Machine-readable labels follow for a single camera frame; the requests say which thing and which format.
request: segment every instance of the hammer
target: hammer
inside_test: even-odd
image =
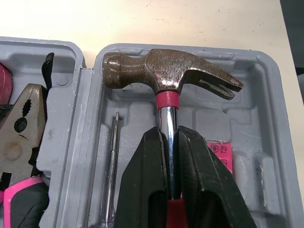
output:
[[[103,79],[106,87],[124,88],[131,83],[143,83],[156,95],[159,129],[167,140],[165,154],[169,199],[180,199],[178,148],[173,146],[177,130],[179,96],[184,84],[194,84],[231,100],[231,90],[239,92],[243,84],[214,64],[187,52],[152,49],[143,57],[123,53],[106,53],[103,59]]]

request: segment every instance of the white table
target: white table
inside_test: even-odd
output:
[[[304,109],[279,0],[11,0],[0,35],[76,43],[88,67],[112,43],[259,50],[278,64],[304,198]]]

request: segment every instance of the screwdriver shaft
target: screwdriver shaft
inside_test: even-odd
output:
[[[104,182],[104,191],[102,198],[102,214],[101,222],[102,227],[110,228],[114,223],[114,194],[117,172],[117,138],[118,138],[118,121],[119,113],[116,113],[115,123],[112,134],[112,145],[106,163],[106,179]]]

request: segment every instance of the hammer head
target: hammer head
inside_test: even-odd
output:
[[[180,94],[184,84],[194,84],[227,100],[234,97],[231,90],[238,92],[244,86],[229,73],[196,55],[169,49],[152,49],[143,57],[107,53],[103,60],[103,78],[108,88],[144,83],[155,94],[164,91]]]

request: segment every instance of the gray plastic tool case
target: gray plastic tool case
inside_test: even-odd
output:
[[[44,85],[42,63],[49,52],[55,53],[47,125],[37,161],[38,168],[51,178],[50,203],[40,227],[86,228],[99,220],[105,157],[112,120],[119,111],[123,127],[117,204],[122,173],[143,133],[156,126],[157,110],[155,95],[146,85],[105,88],[102,60],[110,51],[138,57],[151,48],[193,53],[245,84],[231,101],[184,85],[179,125],[198,131],[207,140],[232,143],[234,178],[259,228],[304,227],[281,76],[271,57],[248,50],[114,44],[101,50],[94,68],[87,69],[81,50],[72,43],[0,38],[0,62],[13,74],[12,104],[27,83]]]

